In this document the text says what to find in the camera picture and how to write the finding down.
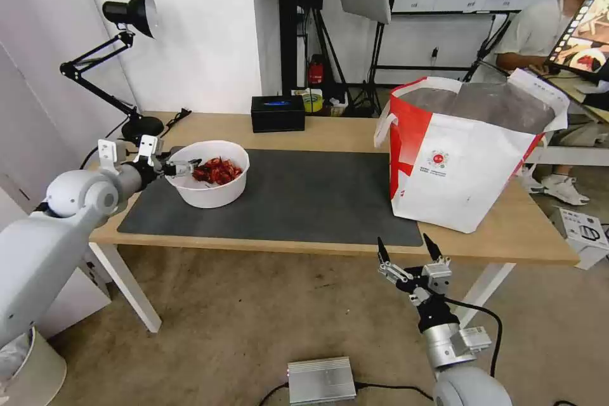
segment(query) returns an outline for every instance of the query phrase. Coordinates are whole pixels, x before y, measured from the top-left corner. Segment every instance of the lamp shade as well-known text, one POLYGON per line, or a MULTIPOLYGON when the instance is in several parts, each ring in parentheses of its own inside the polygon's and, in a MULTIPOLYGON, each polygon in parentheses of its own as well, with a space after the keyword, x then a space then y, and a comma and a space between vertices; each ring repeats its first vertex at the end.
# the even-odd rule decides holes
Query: lamp shade
POLYGON ((157 7, 154 0, 129 0, 128 3, 107 1, 101 6, 103 16, 115 24, 128 24, 154 38, 157 7))

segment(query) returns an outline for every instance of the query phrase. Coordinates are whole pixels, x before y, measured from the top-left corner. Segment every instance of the logo on bag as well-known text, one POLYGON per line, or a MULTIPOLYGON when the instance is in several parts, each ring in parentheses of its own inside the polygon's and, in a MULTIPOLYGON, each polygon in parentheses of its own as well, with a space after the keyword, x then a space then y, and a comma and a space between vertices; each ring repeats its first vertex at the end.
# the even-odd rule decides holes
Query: logo on bag
POLYGON ((431 157, 428 159, 430 166, 434 168, 445 168, 449 161, 449 155, 442 151, 432 151, 431 157))

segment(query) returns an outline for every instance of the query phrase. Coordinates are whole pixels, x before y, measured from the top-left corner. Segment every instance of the white tote bag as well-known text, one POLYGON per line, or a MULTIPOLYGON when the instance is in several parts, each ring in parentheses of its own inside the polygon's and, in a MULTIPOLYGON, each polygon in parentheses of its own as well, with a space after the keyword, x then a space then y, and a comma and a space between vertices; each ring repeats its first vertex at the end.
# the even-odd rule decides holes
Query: white tote bag
POLYGON ((427 77, 393 90, 374 144, 390 132, 398 217, 476 230, 545 132, 566 128, 568 98, 516 70, 505 84, 427 77))

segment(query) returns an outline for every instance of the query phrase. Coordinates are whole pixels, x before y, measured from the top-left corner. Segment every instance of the silver robot arm segment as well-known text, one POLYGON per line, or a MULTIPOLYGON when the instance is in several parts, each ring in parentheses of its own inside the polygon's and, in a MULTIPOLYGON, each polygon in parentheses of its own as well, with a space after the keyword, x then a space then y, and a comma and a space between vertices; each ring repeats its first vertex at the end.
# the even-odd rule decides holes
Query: silver robot arm segment
POLYGON ((379 242, 379 273, 409 295, 419 312, 419 331, 427 341, 429 364, 436 377, 433 396, 437 406, 511 406, 503 385, 486 372, 465 363, 488 348, 491 340, 483 327, 459 328, 459 319, 442 299, 452 277, 450 258, 423 235, 432 262, 400 268, 379 242))
POLYGON ((100 168, 59 175, 29 217, 0 233, 0 347, 44 316, 86 252, 96 227, 165 171, 192 173, 195 163, 161 165, 156 159, 161 144, 145 135, 136 161, 117 166, 124 159, 120 147, 100 140, 100 168))

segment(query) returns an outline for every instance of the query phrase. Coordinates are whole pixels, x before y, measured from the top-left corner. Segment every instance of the plastic bowl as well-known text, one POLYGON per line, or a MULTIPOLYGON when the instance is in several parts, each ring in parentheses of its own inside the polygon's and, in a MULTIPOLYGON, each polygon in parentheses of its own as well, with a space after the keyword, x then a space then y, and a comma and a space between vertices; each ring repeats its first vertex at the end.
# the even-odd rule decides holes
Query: plastic bowl
POLYGON ((178 193, 186 203, 199 208, 215 208, 235 201, 246 188, 247 170, 249 169, 249 156, 240 145, 230 141, 202 141, 180 149, 169 160, 202 159, 201 163, 209 159, 222 157, 230 160, 243 170, 237 179, 220 186, 209 187, 210 184, 199 182, 192 176, 175 176, 165 178, 178 189, 178 193))

